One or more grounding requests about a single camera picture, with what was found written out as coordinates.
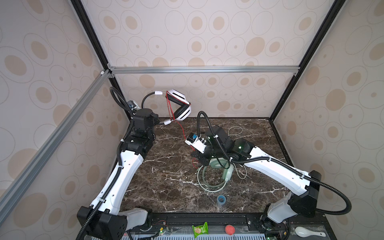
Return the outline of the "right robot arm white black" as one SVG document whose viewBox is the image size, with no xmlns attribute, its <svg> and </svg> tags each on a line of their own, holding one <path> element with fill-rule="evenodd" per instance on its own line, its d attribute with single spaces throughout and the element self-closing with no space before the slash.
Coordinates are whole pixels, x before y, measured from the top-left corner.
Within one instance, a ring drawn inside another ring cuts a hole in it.
<svg viewBox="0 0 384 240">
<path fill-rule="evenodd" d="M 266 231 L 272 231 L 278 224 L 297 215 L 306 218 L 313 218 L 316 213 L 341 216 L 352 210 L 350 199 L 336 188 L 323 183 L 319 172 L 308 173 L 296 169 L 272 157 L 244 138 L 232 140 L 223 128 L 211 124 L 204 111 L 200 111 L 197 115 L 197 133 L 189 134 L 185 142 L 194 149 L 192 157 L 201 163 L 197 180 L 206 192 L 221 191 L 238 165 L 259 171 L 289 189 L 290 192 L 281 200 L 266 205 L 260 217 L 260 225 Z M 207 167 L 224 170 L 225 175 L 221 184 L 213 186 L 207 183 L 205 180 Z M 338 211 L 319 209 L 317 203 L 320 188 L 337 194 L 344 200 L 345 208 Z"/>
</svg>

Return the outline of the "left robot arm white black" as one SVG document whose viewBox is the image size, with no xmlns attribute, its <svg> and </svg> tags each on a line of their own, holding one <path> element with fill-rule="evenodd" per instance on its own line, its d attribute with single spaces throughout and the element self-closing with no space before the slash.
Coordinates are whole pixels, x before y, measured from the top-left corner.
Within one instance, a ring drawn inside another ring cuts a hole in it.
<svg viewBox="0 0 384 240">
<path fill-rule="evenodd" d="M 159 116 L 150 109 L 132 110 L 123 95 L 110 88 L 115 102 L 128 111 L 130 124 L 117 147 L 117 164 L 105 186 L 89 207 L 81 207 L 77 219 L 81 229 L 78 240 L 86 236 L 102 240 L 120 240 L 129 230 L 149 221 L 149 210 L 134 208 L 120 215 L 121 203 L 132 178 L 153 146 Z"/>
</svg>

